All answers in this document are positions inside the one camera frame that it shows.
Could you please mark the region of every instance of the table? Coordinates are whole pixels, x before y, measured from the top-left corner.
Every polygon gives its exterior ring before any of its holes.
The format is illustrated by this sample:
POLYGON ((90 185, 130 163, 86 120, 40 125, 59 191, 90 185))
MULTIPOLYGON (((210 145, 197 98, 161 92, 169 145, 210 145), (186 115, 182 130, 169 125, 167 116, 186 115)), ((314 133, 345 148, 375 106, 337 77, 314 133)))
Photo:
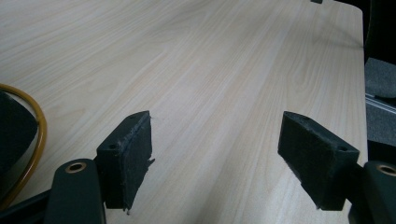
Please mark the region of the table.
POLYGON ((288 110, 367 160, 361 27, 334 1, 2 1, 0 82, 49 125, 15 203, 149 110, 156 161, 131 214, 106 210, 108 223, 347 223, 348 205, 317 211, 276 152, 288 110))

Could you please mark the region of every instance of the gray floor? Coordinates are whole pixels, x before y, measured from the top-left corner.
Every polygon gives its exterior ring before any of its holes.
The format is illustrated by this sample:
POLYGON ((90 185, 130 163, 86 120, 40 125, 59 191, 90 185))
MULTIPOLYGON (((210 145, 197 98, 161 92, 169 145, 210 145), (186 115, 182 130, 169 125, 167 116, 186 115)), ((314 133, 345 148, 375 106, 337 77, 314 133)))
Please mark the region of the gray floor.
MULTIPOLYGON (((366 93, 396 97, 396 65, 369 59, 364 73, 366 93)), ((372 104, 366 104, 366 113, 367 138, 396 146, 396 114, 372 104)))

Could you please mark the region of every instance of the light wood tabletop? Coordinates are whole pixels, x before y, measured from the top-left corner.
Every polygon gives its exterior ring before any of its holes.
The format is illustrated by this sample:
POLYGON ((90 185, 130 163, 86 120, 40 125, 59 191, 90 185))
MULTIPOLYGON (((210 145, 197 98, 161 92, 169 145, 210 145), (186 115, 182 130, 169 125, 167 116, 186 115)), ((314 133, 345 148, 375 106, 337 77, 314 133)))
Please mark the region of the light wood tabletop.
POLYGON ((0 82, 49 125, 15 203, 149 110, 156 161, 108 223, 347 223, 348 203, 316 209, 277 143, 288 110, 367 160, 362 42, 361 12, 331 0, 1 1, 0 82))

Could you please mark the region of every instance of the gray carpet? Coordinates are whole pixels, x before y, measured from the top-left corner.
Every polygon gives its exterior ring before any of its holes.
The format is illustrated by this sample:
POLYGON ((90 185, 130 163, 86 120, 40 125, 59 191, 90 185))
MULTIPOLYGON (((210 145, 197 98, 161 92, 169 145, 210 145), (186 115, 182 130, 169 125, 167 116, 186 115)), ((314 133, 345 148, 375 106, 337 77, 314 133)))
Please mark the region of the gray carpet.
MULTIPOLYGON (((396 97, 396 65, 369 59, 364 67, 366 93, 396 97)), ((366 104, 367 138, 396 146, 396 114, 366 104)))

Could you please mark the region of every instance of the curved cable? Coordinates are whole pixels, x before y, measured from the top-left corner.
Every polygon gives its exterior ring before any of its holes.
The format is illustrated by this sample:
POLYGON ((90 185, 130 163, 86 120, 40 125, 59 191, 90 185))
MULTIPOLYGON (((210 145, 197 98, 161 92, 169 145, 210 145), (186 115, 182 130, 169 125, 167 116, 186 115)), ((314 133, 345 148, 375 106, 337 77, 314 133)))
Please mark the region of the curved cable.
POLYGON ((22 98, 22 100, 26 101, 29 106, 33 108, 35 111, 35 119, 37 121, 38 126, 38 134, 37 134, 37 142, 35 144, 35 151, 29 162, 27 163, 23 173, 18 178, 17 182, 12 186, 12 188, 8 191, 6 196, 0 202, 0 211, 9 207, 9 205, 14 201, 17 195, 21 192, 23 187, 26 185, 26 182, 30 179, 35 168, 40 161, 41 155, 43 154, 44 145, 46 144, 47 139, 47 122, 44 117, 44 113, 41 110, 38 103, 33 99, 30 95, 25 93, 24 91, 18 90, 14 87, 1 84, 0 90, 12 93, 22 98))

